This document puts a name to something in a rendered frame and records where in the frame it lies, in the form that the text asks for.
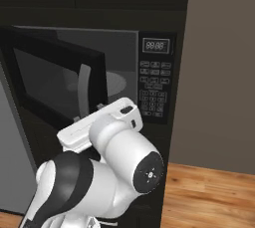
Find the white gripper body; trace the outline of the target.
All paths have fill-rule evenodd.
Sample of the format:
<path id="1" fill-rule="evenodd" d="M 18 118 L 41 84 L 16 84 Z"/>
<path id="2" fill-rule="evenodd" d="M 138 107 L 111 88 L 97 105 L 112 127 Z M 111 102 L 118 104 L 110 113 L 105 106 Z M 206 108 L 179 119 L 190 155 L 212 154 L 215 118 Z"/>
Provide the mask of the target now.
<path id="1" fill-rule="evenodd" d="M 57 138 L 63 151 L 79 152 L 90 147 L 89 130 L 92 123 L 103 114 L 109 114 L 115 109 L 114 104 L 100 108 L 98 111 L 72 123 L 57 133 Z"/>

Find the grey microwave turntable plate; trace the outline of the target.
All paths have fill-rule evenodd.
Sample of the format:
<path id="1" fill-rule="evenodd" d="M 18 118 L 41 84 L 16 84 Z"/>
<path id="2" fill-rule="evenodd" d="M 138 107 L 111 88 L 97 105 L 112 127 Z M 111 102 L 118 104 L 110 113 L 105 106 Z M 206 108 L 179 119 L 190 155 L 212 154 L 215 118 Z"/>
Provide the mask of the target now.
<path id="1" fill-rule="evenodd" d="M 114 96 L 125 89 L 127 81 L 124 77 L 113 72 L 107 72 L 108 95 Z"/>

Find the black microwave door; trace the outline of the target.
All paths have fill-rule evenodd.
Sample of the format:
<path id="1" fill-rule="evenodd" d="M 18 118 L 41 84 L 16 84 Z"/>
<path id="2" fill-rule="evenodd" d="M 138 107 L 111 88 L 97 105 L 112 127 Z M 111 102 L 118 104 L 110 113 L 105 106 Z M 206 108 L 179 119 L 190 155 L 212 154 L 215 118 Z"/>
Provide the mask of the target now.
<path id="1" fill-rule="evenodd" d="M 105 54 L 62 41 L 52 32 L 0 27 L 3 67 L 19 105 L 56 129 L 79 116 L 81 64 L 91 68 L 89 110 L 108 102 Z"/>

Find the black microwave oven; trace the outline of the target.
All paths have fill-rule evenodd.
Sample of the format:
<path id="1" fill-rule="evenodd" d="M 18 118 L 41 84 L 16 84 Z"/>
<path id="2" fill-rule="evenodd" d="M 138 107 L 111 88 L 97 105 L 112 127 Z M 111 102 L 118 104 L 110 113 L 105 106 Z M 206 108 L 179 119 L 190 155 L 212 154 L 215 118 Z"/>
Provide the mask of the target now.
<path id="1" fill-rule="evenodd" d="M 18 27 L 52 32 L 58 39 L 105 54 L 106 73 L 121 75 L 127 86 L 107 104 L 127 97 L 145 122 L 166 123 L 176 35 L 167 32 Z"/>

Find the grey fridge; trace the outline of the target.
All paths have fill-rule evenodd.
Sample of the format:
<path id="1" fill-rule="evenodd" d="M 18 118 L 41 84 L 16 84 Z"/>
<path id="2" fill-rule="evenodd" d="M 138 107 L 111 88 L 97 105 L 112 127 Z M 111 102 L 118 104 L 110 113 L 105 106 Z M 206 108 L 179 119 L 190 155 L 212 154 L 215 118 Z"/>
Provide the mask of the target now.
<path id="1" fill-rule="evenodd" d="M 36 189 L 36 166 L 0 66 L 0 210 L 24 214 Z"/>

